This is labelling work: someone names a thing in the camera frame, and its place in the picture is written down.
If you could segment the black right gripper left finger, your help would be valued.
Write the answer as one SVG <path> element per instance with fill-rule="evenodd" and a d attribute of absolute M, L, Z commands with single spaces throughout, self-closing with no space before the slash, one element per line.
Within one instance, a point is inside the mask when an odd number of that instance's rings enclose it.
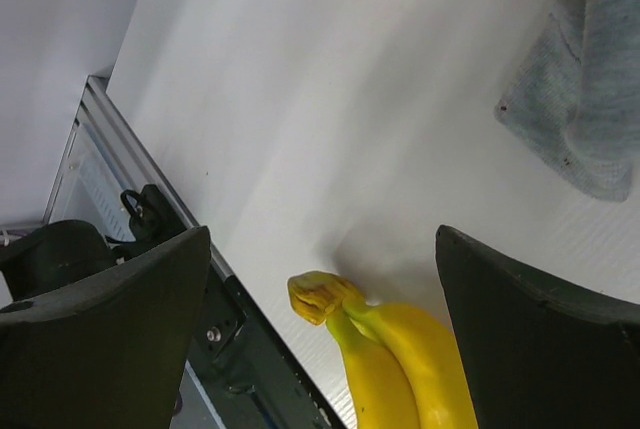
<path fill-rule="evenodd" d="M 169 427 L 209 264 L 191 228 L 2 308 L 2 427 Z"/>

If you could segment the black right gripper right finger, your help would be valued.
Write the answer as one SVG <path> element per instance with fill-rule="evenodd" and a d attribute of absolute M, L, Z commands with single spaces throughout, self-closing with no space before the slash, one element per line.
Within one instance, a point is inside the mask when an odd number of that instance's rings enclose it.
<path fill-rule="evenodd" d="M 480 427 L 638 427 L 638 305 L 446 225 L 435 256 Z"/>

